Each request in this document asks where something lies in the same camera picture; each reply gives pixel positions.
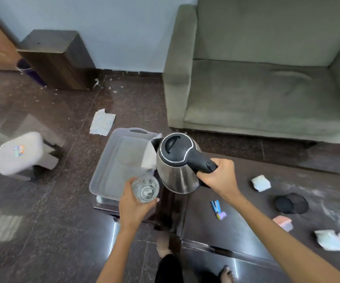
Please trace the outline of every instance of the floor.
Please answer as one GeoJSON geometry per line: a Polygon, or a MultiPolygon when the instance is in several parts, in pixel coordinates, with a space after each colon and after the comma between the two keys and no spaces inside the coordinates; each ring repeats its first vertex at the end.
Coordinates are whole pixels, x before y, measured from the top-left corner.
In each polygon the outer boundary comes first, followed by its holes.
{"type": "MultiPolygon", "coordinates": [[[[108,137],[91,135],[99,109],[114,128],[168,134],[159,78],[101,75],[88,92],[42,88],[26,75],[0,72],[0,145],[38,131],[59,147],[60,161],[35,181],[0,175],[0,283],[95,282],[112,248],[116,225],[92,209],[88,184],[108,137]]],[[[206,152],[340,172],[340,145],[187,131],[206,152]]],[[[155,234],[142,226],[125,282],[154,282],[155,234]]]]}

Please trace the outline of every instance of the forearm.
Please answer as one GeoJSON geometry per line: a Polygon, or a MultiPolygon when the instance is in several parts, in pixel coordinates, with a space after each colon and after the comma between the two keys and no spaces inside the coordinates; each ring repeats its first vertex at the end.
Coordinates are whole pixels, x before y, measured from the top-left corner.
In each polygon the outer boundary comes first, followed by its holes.
{"type": "Polygon", "coordinates": [[[293,282],[340,282],[337,269],[279,227],[245,197],[227,200],[293,282]]]}
{"type": "Polygon", "coordinates": [[[96,283],[123,282],[125,263],[136,231],[120,230],[116,236],[114,247],[104,265],[96,283]]]}

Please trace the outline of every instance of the trash can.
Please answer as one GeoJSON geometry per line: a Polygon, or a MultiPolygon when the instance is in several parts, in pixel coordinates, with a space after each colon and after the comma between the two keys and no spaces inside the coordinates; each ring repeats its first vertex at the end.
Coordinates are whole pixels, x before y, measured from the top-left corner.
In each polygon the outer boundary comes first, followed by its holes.
{"type": "Polygon", "coordinates": [[[17,70],[23,74],[27,74],[41,86],[47,86],[42,78],[31,68],[31,66],[22,58],[17,62],[17,70]]]}

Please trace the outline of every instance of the white plastic stool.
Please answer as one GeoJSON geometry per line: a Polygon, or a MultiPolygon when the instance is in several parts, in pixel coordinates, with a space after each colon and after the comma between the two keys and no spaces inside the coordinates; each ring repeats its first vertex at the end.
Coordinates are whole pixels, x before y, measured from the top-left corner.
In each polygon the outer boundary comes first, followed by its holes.
{"type": "Polygon", "coordinates": [[[43,142],[38,132],[29,132],[7,141],[0,147],[0,173],[12,178],[29,181],[27,171],[35,165],[52,170],[59,159],[50,155],[54,149],[43,142]]]}

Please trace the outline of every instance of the sofa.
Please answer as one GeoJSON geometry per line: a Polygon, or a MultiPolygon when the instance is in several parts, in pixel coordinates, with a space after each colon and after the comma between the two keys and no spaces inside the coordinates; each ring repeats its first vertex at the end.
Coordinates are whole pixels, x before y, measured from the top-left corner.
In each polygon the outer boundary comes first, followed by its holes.
{"type": "Polygon", "coordinates": [[[163,82],[170,127],[340,143],[340,0],[181,5],[163,82]]]}

